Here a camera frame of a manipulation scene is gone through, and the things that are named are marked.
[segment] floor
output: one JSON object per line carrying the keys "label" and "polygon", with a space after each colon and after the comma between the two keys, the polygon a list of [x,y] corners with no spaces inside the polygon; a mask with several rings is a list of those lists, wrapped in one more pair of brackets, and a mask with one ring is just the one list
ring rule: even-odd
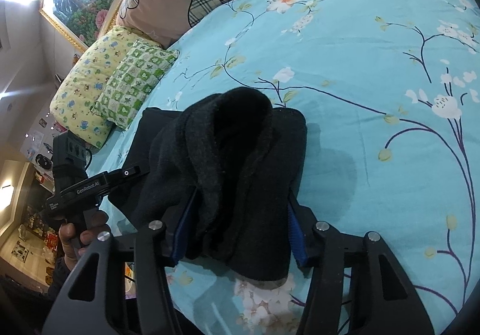
{"label": "floor", "polygon": [[[17,241],[20,241],[20,244],[29,250],[25,263],[11,254]],[[46,285],[45,276],[47,275],[47,267],[52,266],[46,263],[42,256],[42,249],[44,246],[45,243],[43,240],[32,233],[27,231],[26,241],[21,241],[18,237],[18,232],[14,231],[0,249],[0,256],[10,265],[28,275],[30,278]]]}

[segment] green checkered pillow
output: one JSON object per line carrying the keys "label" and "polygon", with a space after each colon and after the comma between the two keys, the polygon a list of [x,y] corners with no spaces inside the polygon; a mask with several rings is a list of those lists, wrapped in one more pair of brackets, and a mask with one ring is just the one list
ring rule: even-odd
{"label": "green checkered pillow", "polygon": [[148,95],[178,56],[178,51],[165,51],[137,41],[91,107],[92,112],[128,129]]}

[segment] finger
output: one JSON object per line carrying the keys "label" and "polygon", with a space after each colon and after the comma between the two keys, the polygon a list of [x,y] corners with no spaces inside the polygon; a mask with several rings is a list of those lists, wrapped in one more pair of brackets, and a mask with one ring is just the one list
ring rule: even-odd
{"label": "finger", "polygon": [[70,240],[75,236],[75,226],[72,223],[62,224],[58,236],[62,244],[70,244]]}
{"label": "finger", "polygon": [[97,211],[92,216],[92,226],[102,226],[107,223],[109,220],[109,215],[106,214],[104,211]]}
{"label": "finger", "polygon": [[75,250],[71,245],[71,239],[75,236],[75,226],[73,224],[62,224],[58,231],[63,252],[65,253],[65,264],[69,270],[73,270],[77,263]]}
{"label": "finger", "polygon": [[93,239],[95,239],[100,232],[104,231],[111,232],[111,229],[107,224],[90,228],[80,234],[80,241],[87,246],[92,243]]}

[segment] black fleece fabric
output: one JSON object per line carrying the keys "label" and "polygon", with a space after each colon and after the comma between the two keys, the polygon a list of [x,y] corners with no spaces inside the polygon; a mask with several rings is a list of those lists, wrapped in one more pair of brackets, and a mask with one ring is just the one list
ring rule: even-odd
{"label": "black fleece fabric", "polygon": [[[137,131],[122,168],[135,166],[139,161],[148,159],[154,138],[181,113],[172,110],[160,110],[157,107],[145,109],[142,113],[142,118],[138,122]],[[129,220],[132,212],[137,207],[145,179],[146,175],[117,186],[109,194],[109,201],[119,208]]]}
{"label": "black fleece fabric", "polygon": [[[134,165],[149,147],[150,174],[109,200],[139,228],[160,219],[186,188],[196,186],[202,204],[190,252],[200,247],[203,255],[251,279],[286,277],[287,197],[303,166],[303,115],[273,109],[264,94],[246,87],[211,95],[182,113],[145,112],[124,166]],[[149,136],[140,136],[140,127]],[[154,127],[158,133],[150,143]]]}

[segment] light blue bedsheet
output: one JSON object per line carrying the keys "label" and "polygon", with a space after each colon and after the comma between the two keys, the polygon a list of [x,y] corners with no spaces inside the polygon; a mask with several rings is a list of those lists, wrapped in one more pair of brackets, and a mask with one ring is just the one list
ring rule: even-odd
{"label": "light blue bedsheet", "polygon": [[[299,202],[340,231],[378,231],[439,334],[480,275],[479,30],[474,0],[234,0],[174,44],[181,56],[144,107],[184,110],[245,85],[300,110]],[[90,174],[122,165],[140,117],[111,135]],[[102,209],[118,233],[125,217],[107,200]],[[309,286],[293,260],[277,284],[207,259],[168,277],[206,334],[293,334]]]}

